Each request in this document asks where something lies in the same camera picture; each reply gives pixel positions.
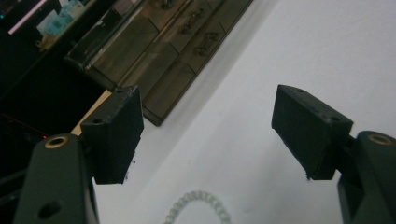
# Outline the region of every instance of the brass screw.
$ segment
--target brass screw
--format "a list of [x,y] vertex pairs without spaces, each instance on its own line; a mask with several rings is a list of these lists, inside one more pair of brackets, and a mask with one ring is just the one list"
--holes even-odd
[[68,141],[69,141],[69,138],[66,136],[54,137],[54,138],[48,140],[48,142],[46,142],[45,148],[56,149],[58,147],[66,145]]
[[382,134],[376,134],[376,133],[370,134],[369,139],[372,142],[375,142],[375,143],[377,143],[379,145],[383,145],[383,146],[391,146],[391,145],[395,144],[390,138],[388,138],[387,136],[382,135]]

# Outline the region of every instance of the screw hole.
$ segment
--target screw hole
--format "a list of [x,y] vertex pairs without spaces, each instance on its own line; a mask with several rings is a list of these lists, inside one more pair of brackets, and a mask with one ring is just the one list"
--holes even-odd
[[62,209],[60,202],[52,202],[44,205],[38,212],[38,217],[41,219],[48,219],[59,213]]
[[388,138],[382,134],[371,134],[369,136],[369,139],[372,142],[375,142],[375,143],[377,143],[379,145],[383,145],[383,146],[391,146],[391,145],[395,144],[390,138]]
[[45,147],[48,149],[55,149],[65,145],[68,141],[66,136],[60,136],[50,139],[46,144]]

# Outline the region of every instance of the black plastic part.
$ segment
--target black plastic part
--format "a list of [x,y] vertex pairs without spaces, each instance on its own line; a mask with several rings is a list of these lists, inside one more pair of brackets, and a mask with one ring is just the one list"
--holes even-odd
[[123,183],[143,132],[140,92],[118,89],[82,123],[82,139],[92,147],[97,184]]
[[347,142],[352,120],[306,91],[279,85],[272,128],[309,178],[332,179],[334,151]]
[[354,216],[344,216],[345,223],[396,223],[396,140],[361,132],[354,152],[364,197]]
[[83,146],[75,135],[55,135],[38,143],[14,223],[97,223],[87,193],[91,178]]
[[344,223],[353,223],[353,217],[356,216],[361,205],[364,191],[351,184],[343,176],[338,181],[337,187]]
[[0,220],[1,223],[12,223],[17,210],[21,188],[26,170],[0,178]]

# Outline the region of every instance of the white table surface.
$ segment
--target white table surface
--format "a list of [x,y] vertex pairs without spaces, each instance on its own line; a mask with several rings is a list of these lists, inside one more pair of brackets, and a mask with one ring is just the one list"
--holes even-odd
[[[95,186],[101,223],[164,223],[185,192],[233,223],[342,223],[336,184],[307,181],[271,128],[278,84],[396,136],[396,2],[255,0],[162,127],[145,120],[128,180]],[[176,224],[220,223],[192,203]]]

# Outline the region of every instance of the white surface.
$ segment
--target white surface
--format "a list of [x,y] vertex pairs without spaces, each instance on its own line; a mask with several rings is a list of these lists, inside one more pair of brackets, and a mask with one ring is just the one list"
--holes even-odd
[[[128,180],[96,186],[101,223],[163,223],[191,190],[233,223],[342,223],[336,183],[306,181],[274,130],[276,86],[396,136],[396,2],[256,0],[161,128],[145,120]],[[175,223],[219,223],[192,204]]]

